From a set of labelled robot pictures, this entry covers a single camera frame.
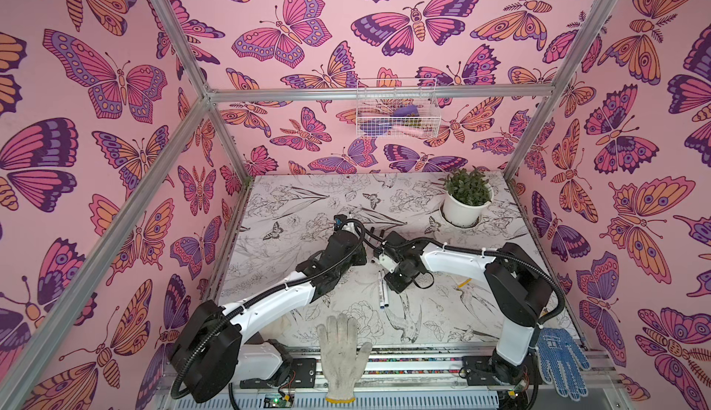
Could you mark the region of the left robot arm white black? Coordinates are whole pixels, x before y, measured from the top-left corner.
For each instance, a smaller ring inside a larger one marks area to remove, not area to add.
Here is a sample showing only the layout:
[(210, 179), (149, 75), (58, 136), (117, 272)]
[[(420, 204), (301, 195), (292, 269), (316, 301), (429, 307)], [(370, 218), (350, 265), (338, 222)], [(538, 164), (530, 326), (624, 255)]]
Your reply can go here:
[(222, 306), (212, 300), (200, 304), (168, 355), (176, 372), (170, 397), (190, 396), (201, 404), (231, 383), (280, 386), (292, 372), (292, 356), (259, 332), (332, 291), (353, 265), (365, 265), (365, 237), (355, 219), (339, 222), (325, 249), (274, 286)]

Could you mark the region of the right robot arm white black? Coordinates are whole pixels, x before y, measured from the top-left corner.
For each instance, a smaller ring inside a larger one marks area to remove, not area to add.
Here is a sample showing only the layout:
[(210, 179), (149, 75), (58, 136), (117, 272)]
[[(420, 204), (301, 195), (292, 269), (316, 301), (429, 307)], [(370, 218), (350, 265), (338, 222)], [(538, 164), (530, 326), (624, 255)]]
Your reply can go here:
[(391, 291), (403, 293), (420, 275), (445, 273), (488, 285), (504, 317), (502, 334), (485, 371), (502, 385), (524, 379), (544, 324), (566, 308), (565, 293), (516, 243), (498, 249), (471, 249), (433, 238), (405, 239), (396, 232), (374, 246)]

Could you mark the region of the white glove on table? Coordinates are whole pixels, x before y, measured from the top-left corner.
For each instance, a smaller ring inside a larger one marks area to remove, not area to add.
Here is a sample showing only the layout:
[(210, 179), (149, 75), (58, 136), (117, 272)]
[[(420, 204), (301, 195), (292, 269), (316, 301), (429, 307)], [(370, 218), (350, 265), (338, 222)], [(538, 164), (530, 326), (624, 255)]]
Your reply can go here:
[(464, 291), (464, 289), (466, 289), (466, 287), (468, 287), (471, 283), (472, 283), (472, 279), (466, 279), (461, 284), (457, 285), (457, 290)]

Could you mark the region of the white potted green plant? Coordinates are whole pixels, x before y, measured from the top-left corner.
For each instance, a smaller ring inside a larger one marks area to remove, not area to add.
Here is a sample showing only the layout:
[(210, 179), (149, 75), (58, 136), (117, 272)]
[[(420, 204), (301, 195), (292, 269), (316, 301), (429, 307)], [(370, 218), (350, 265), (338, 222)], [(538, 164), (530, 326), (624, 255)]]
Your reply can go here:
[(451, 172), (444, 180), (444, 189), (443, 217), (450, 224), (464, 229), (477, 224), (494, 197), (490, 184), (478, 169)]

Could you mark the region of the white glove front centre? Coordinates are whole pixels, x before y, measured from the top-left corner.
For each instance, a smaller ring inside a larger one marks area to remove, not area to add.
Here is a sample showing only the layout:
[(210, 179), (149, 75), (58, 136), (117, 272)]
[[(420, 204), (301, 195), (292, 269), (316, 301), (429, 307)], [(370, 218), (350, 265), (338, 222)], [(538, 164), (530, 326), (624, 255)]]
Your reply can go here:
[(358, 346), (359, 326), (356, 319), (340, 313), (317, 326), (322, 373), (328, 382), (326, 401), (350, 404), (355, 401), (355, 385), (362, 378), (372, 344)]

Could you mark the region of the green circuit board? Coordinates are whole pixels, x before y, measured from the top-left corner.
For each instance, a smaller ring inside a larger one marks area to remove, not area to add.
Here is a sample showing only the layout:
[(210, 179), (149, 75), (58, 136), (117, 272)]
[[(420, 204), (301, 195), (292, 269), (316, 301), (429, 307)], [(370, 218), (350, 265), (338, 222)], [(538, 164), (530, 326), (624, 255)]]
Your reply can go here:
[(292, 408), (294, 397), (291, 394), (268, 393), (263, 400), (264, 409)]

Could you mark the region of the blue dotted glove right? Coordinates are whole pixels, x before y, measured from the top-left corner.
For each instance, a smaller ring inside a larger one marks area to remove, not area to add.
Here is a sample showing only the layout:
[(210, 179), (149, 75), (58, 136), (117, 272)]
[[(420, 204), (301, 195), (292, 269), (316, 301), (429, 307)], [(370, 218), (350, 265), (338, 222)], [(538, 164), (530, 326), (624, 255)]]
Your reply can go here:
[(543, 328), (536, 348), (544, 383), (553, 385), (559, 396), (573, 402), (588, 395), (583, 371), (591, 369), (590, 362), (566, 330)]

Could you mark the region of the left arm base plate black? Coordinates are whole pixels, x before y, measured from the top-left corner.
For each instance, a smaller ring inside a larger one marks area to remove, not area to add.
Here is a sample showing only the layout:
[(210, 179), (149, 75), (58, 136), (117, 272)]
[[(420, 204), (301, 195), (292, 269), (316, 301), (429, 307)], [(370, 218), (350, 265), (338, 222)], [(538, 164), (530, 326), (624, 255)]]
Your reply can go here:
[(296, 358), (283, 361), (276, 372), (266, 380), (252, 378), (239, 381), (239, 388), (249, 389), (277, 389), (296, 388), (313, 389), (316, 383), (317, 360), (316, 358)]

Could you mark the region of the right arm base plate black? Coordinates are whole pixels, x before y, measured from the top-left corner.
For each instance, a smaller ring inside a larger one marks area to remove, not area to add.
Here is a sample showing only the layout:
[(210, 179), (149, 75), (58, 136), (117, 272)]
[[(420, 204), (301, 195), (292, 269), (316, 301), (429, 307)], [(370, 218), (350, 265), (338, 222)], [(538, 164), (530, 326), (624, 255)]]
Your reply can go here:
[(463, 356), (459, 376), (468, 386), (507, 385), (507, 364), (498, 356)]

